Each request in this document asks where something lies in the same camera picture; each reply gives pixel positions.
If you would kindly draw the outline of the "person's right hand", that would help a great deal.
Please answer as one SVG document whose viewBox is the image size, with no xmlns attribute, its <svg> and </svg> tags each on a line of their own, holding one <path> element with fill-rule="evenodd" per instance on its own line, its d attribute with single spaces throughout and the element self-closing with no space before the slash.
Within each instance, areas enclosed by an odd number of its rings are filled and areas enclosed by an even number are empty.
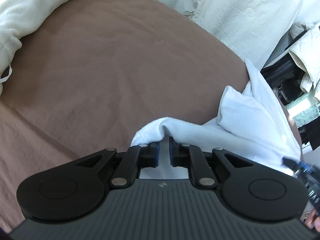
<svg viewBox="0 0 320 240">
<path fill-rule="evenodd" d="M 312 209 L 305 220 L 305 224 L 310 229 L 315 229 L 320 232 L 320 217 L 317 215 L 317 210 Z"/>
</svg>

